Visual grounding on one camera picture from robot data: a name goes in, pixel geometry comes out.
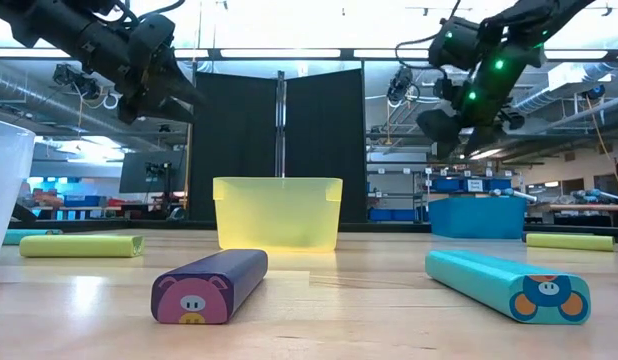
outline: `computer monitor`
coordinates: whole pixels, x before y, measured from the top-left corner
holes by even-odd
[[[171,191],[184,191],[187,164],[185,151],[152,151],[125,155],[120,178],[120,193],[164,192],[164,178],[147,173],[148,164],[164,163],[171,163]]]

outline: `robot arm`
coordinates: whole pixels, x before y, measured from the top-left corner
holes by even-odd
[[[95,15],[115,6],[125,13],[118,21]],[[205,103],[176,63],[175,24],[160,14],[138,20],[120,0],[0,0],[0,18],[24,46],[42,38],[80,61],[86,73],[111,80],[123,95],[118,117],[125,123],[140,116],[191,123],[193,116],[176,99]]]
[[[462,128],[474,128],[465,156],[504,135],[502,124],[494,119],[510,100],[509,93],[523,70],[527,65],[540,67],[546,59],[544,42],[593,1],[519,0],[480,24],[459,17],[443,20],[429,48],[429,63],[470,73],[462,86],[446,78],[438,81],[439,94],[451,102],[455,116],[430,110],[418,117],[425,135],[448,149],[439,157],[447,157],[460,143]]]

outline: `translucent yellow container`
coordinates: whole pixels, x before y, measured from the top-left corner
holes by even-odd
[[[215,178],[213,198],[223,249],[336,248],[341,179]]]

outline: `blue plastic tub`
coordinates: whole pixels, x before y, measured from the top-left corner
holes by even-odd
[[[456,192],[462,189],[460,179],[434,179],[431,190],[441,193]]]
[[[486,191],[511,189],[511,179],[489,179],[485,183]]]
[[[395,209],[392,210],[393,221],[415,221],[416,212],[413,209]]]
[[[431,232],[465,239],[521,239],[527,202],[519,198],[449,198],[429,204]]]
[[[101,206],[102,196],[97,195],[65,195],[65,207]]]
[[[371,221],[391,221],[391,210],[371,209],[369,210],[369,220]]]

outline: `black curtain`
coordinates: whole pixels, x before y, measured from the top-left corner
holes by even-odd
[[[189,214],[215,221],[213,178],[275,175],[276,80],[198,73],[207,106],[194,111]]]
[[[362,70],[287,82],[285,175],[343,179],[340,222],[367,220]]]

